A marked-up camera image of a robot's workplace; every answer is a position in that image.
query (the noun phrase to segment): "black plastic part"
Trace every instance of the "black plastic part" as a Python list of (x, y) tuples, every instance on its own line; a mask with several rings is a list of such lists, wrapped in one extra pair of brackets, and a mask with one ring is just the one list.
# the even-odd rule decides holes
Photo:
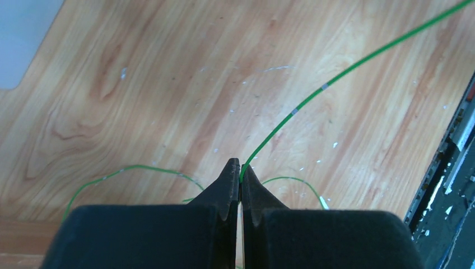
[(444, 152), (444, 157), (439, 161), (439, 165), (435, 168), (434, 176), (432, 177), (433, 180), (429, 181), (424, 187), (426, 188), (424, 191), (424, 195), (419, 199), (418, 206), (414, 210), (411, 220), (407, 223), (409, 226), (409, 230), (411, 233), (415, 233), (420, 226), (419, 220), (423, 218), (424, 211), (427, 210), (427, 205), (432, 197), (432, 194), (435, 192), (435, 188), (440, 180), (442, 180), (442, 176), (445, 176), (444, 169), (447, 167), (447, 164), (451, 162), (451, 157), (458, 152), (457, 147), (455, 144), (450, 143), (447, 146), (447, 149)]
[(239, 161), (188, 205), (82, 206), (42, 268), (234, 268)]
[(209, 206), (82, 206), (42, 268), (210, 268), (218, 212)]
[(423, 268), (409, 229), (391, 213), (289, 210), (251, 168), (241, 201), (246, 268)]
[(470, 268), (475, 259), (472, 175), (475, 175), (475, 140), (458, 169), (453, 191), (445, 194), (445, 189), (440, 187), (434, 193), (432, 210), (424, 208), (425, 213), (415, 226), (414, 243), (426, 268)]

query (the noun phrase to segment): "wood grain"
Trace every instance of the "wood grain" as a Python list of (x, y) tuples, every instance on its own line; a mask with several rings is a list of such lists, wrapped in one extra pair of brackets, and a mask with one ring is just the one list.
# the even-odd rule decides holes
[(1, 268), (38, 268), (58, 223), (0, 219)]
[[(0, 92), (0, 216), (58, 221), (79, 186), (132, 164), (207, 186), (309, 93), (454, 3), (66, 0), (21, 85)], [(474, 70), (474, 13), (318, 96), (252, 162), (258, 177), (305, 179), (331, 208), (404, 216)], [(319, 207), (301, 183), (267, 187), (290, 207)], [(198, 193), (183, 178), (127, 171), (74, 206)]]

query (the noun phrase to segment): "green cable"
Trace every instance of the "green cable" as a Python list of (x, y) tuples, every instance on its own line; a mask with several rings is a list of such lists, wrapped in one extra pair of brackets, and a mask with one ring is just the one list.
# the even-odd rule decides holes
[[(325, 206), (323, 205), (323, 202), (322, 202), (322, 199), (321, 196), (318, 194), (318, 192), (316, 192), (315, 188), (310, 185), (310, 183), (308, 183), (307, 181), (303, 180), (303, 179), (300, 179), (300, 178), (294, 178), (294, 177), (276, 177), (276, 178), (271, 178), (269, 180), (266, 180), (262, 183), (262, 185), (264, 184), (267, 184), (269, 182), (272, 182), (274, 180), (277, 180), (277, 179), (292, 179), (292, 180), (296, 180), (298, 182), (302, 182), (302, 183), (305, 183), (305, 185), (309, 186), (309, 188), (312, 190), (312, 192), (315, 194), (316, 198), (318, 199), (318, 201), (320, 202), (320, 205), (322, 206), (322, 209), (326, 209)], [(182, 202), (189, 202), (191, 200), (193, 200), (194, 198), (188, 198), (188, 199), (185, 199), (183, 200)]]
[(241, 170), (241, 174), (239, 175), (239, 181), (241, 181), (241, 182), (243, 181), (244, 172), (246, 172), (246, 169), (248, 168), (250, 162), (257, 155), (257, 153), (259, 153), (259, 151), (267, 144), (267, 142), (269, 142), (269, 140), (271, 140), (271, 138), (282, 128), (282, 126), (284, 126), (284, 124), (286, 124), (288, 122), (288, 120), (290, 118), (292, 118), (301, 108), (303, 108), (315, 96), (319, 95), (326, 88), (330, 87), (332, 84), (337, 82), (340, 78), (342, 78), (344, 75), (350, 73), (351, 71), (353, 71), (354, 69), (356, 69), (360, 65), (362, 65), (362, 64), (366, 63), (367, 61), (373, 59), (374, 57), (381, 54), (382, 52), (396, 46), (397, 44), (413, 37), (414, 35), (418, 34), (419, 32), (431, 27), (432, 25), (438, 23), (439, 21), (451, 16), (452, 14), (454, 14), (457, 11), (461, 10), (462, 8), (464, 8), (465, 6), (467, 6), (468, 4), (470, 4), (473, 1), (475, 1), (475, 0), (462, 1), (459, 4), (456, 4), (455, 6), (449, 8), (448, 10), (446, 10), (444, 12), (442, 12), (438, 16), (428, 20), (427, 22), (420, 25), (419, 27), (416, 27), (416, 28), (412, 29), (411, 31), (405, 33), (404, 35), (394, 39), (393, 41), (387, 43), (386, 45), (384, 45), (381, 48), (379, 48), (379, 49), (375, 50), (374, 52), (370, 53), (369, 55), (367, 55), (363, 59), (359, 60), (358, 62), (352, 64), (350, 67), (346, 68), (343, 72), (336, 75), (336, 77), (333, 77), (331, 80), (329, 80), (327, 83), (325, 83), (322, 87), (320, 87), (316, 91), (312, 92), (312, 94), (310, 94), (307, 98), (305, 98), (305, 100), (302, 101), (302, 103), (300, 103), (294, 110), (292, 110), (292, 112), (289, 115), (287, 115), (279, 123), (279, 125), (277, 125), (277, 127), (274, 128), (274, 130), (272, 130), (272, 132), (264, 139), (264, 141), (262, 141), (262, 143), (257, 147), (257, 149), (254, 150), (254, 152), (251, 154), (251, 156), (248, 158), (248, 160), (244, 164), (243, 169)]
[(116, 172), (113, 172), (112, 174), (110, 175), (106, 175), (105, 177), (103, 178), (100, 178), (100, 179), (96, 179), (96, 180), (93, 180), (91, 182), (88, 182), (84, 185), (82, 185), (76, 192), (75, 194), (73, 195), (73, 197), (71, 198), (71, 200), (69, 201), (69, 204), (68, 206), (66, 207), (66, 210), (64, 211), (64, 214), (63, 214), (63, 220), (64, 221), (66, 219), (66, 217), (68, 216), (69, 214), (69, 211), (71, 209), (71, 205), (73, 204), (74, 202), (74, 199), (76, 199), (77, 195), (84, 189), (86, 188), (87, 186), (89, 185), (92, 185), (92, 184), (97, 184), (103, 180), (106, 180), (110, 177), (113, 177), (117, 174), (120, 174), (124, 171), (127, 171), (127, 170), (132, 170), (132, 169), (146, 169), (146, 170), (153, 170), (153, 171), (158, 171), (158, 172), (163, 172), (163, 173), (167, 173), (167, 174), (174, 174), (174, 175), (179, 175), (180, 177), (183, 177), (191, 182), (193, 182), (196, 186), (198, 186), (198, 188), (203, 191), (204, 188), (203, 186), (201, 186), (196, 180), (192, 179), (191, 177), (187, 176), (187, 175), (184, 175), (180, 172), (177, 172), (177, 171), (173, 171), (173, 170), (167, 170), (167, 169), (161, 169), (161, 168), (157, 168), (157, 167), (152, 167), (152, 166), (147, 166), (147, 165), (141, 165), (141, 164), (137, 164), (137, 165), (131, 165), (131, 166), (128, 166), (128, 167), (125, 167), (124, 169), (122, 170), (119, 170), (119, 171), (116, 171)]

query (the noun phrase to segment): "green wire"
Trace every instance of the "green wire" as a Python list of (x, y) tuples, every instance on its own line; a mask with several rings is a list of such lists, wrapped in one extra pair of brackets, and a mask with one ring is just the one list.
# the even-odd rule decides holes
[(312, 187), (312, 185), (310, 185), (310, 183), (308, 183), (307, 181), (303, 180), (303, 179), (300, 179), (300, 178), (294, 178), (294, 177), (276, 177), (276, 178), (271, 178), (269, 180), (266, 180), (264, 181), (262, 184), (266, 184), (266, 183), (269, 183), (271, 181), (274, 181), (274, 180), (277, 180), (277, 179), (293, 179), (293, 180), (296, 180), (298, 182), (302, 182), (302, 183), (305, 183), (305, 185), (309, 186), (309, 188), (312, 190), (312, 192), (315, 194), (316, 198), (318, 199), (318, 201), (320, 202), (320, 205), (322, 206), (322, 209), (325, 209), (325, 206), (323, 205), (322, 203), (322, 199), (320, 199), (320, 195), (318, 194), (318, 192), (316, 192), (315, 188)]
[(428, 20), (424, 24), (412, 29), (411, 31), (405, 33), (404, 35), (394, 39), (393, 41), (387, 43), (386, 45), (382, 46), (381, 48), (375, 50), (374, 52), (370, 53), (363, 59), (359, 60), (358, 62), (352, 64), (350, 67), (346, 68), (343, 72), (340, 74), (336, 75), (336, 77), (332, 78), (329, 80), (327, 83), (325, 83), (322, 87), (317, 89), (316, 91), (312, 92), (305, 100), (302, 101), (289, 115), (287, 115), (280, 123), (279, 125), (272, 130), (272, 132), (262, 141), (262, 143), (257, 147), (257, 149), (254, 150), (254, 152), (251, 154), (251, 156), (248, 158), (246, 163), (243, 166), (243, 169), (241, 170), (241, 174), (239, 175), (239, 181), (243, 182), (243, 176), (244, 172), (246, 172), (246, 169), (248, 168), (250, 162), (252, 159), (259, 153), (259, 151), (271, 140), (271, 138), (288, 122), (290, 118), (292, 118), (301, 108), (303, 108), (310, 100), (312, 100), (315, 96), (319, 95), (322, 91), (324, 91), (326, 88), (330, 87), (332, 84), (337, 82), (340, 78), (342, 78), (344, 75), (350, 73), (360, 65), (366, 63), (367, 61), (373, 59), (377, 55), (381, 54), (382, 52), (396, 46), (397, 44), (413, 37), (414, 35), (418, 34), (419, 32), (431, 27), (432, 25), (438, 23), (439, 21), (451, 16), (452, 14), (456, 13), (457, 11), (461, 10), (471, 2), (475, 0), (465, 0), (460, 2), (459, 4), (456, 4), (455, 6), (449, 8), (448, 10), (444, 11), (443, 13), (439, 14), (438, 16)]
[(137, 164), (137, 165), (131, 165), (131, 166), (128, 166), (128, 167), (125, 167), (124, 169), (122, 170), (119, 170), (119, 171), (116, 171), (116, 172), (113, 172), (112, 174), (110, 175), (106, 175), (105, 177), (103, 178), (100, 178), (100, 179), (96, 179), (96, 180), (93, 180), (91, 182), (88, 182), (84, 185), (82, 185), (76, 192), (75, 194), (73, 195), (73, 197), (71, 198), (71, 200), (69, 201), (69, 204), (68, 206), (66, 207), (66, 210), (64, 211), (64, 214), (63, 214), (63, 220), (64, 221), (66, 219), (66, 217), (68, 216), (69, 214), (69, 211), (71, 209), (71, 205), (73, 204), (74, 202), (74, 199), (76, 199), (77, 195), (84, 189), (86, 188), (87, 186), (89, 185), (92, 185), (92, 184), (97, 184), (103, 180), (106, 180), (108, 178), (111, 178), (117, 174), (120, 174), (124, 171), (127, 171), (127, 170), (132, 170), (132, 169), (146, 169), (146, 170), (153, 170), (153, 171), (158, 171), (158, 172), (162, 172), (162, 173), (167, 173), (167, 174), (174, 174), (174, 175), (179, 175), (191, 182), (193, 182), (193, 184), (195, 184), (196, 186), (198, 186), (198, 188), (203, 191), (204, 188), (203, 186), (201, 186), (197, 181), (195, 181), (194, 179), (192, 179), (191, 177), (187, 176), (187, 175), (184, 175), (180, 172), (177, 172), (177, 171), (173, 171), (173, 170), (167, 170), (167, 169), (161, 169), (161, 168), (157, 168), (157, 167), (152, 167), (152, 166), (147, 166), (147, 165), (141, 165), (141, 164)]

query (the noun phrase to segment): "white debris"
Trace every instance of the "white debris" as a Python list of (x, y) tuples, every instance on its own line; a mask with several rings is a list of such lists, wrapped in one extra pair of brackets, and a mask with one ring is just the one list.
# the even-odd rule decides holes
[(124, 67), (122, 68), (122, 71), (120, 72), (120, 79), (124, 80), (126, 75), (127, 75), (127, 67)]
[(442, 185), (442, 179), (443, 177), (440, 178), (439, 182), (437, 183), (437, 186), (435, 186), (434, 192), (432, 193), (429, 203), (427, 204), (427, 209), (429, 211), (432, 211), (431, 205), (434, 202), (434, 198), (437, 195), (437, 192), (439, 191), (440, 186)]
[(445, 213), (446, 213), (447, 215), (450, 214), (450, 211), (452, 210), (452, 207), (453, 207), (453, 206), (449, 206), (449, 208), (447, 208), (447, 210), (445, 210)]
[(320, 202), (321, 202), (322, 205), (323, 205), (323, 209), (325, 209), (325, 210), (330, 210), (330, 207), (328, 207), (327, 202), (325, 202), (325, 199), (324, 199), (322, 196), (320, 196), (320, 197), (318, 197), (318, 198), (320, 199)]
[(268, 71), (271, 71), (271, 70), (280, 70), (280, 69), (286, 69), (286, 68), (295, 68), (295, 66), (280, 66), (280, 67), (272, 67), (272, 68), (269, 68), (269, 69), (266, 69), (262, 72), (268, 72)]
[[(443, 175), (442, 177), (440, 177), (440, 181), (444, 180), (444, 178), (445, 178), (444, 175)], [(449, 193), (452, 192), (452, 188), (451, 188), (451, 187), (452, 187), (452, 186), (449, 185), (449, 187), (447, 188), (447, 190), (446, 190), (445, 193), (444, 193), (445, 195), (447, 195), (447, 194), (449, 194)]]

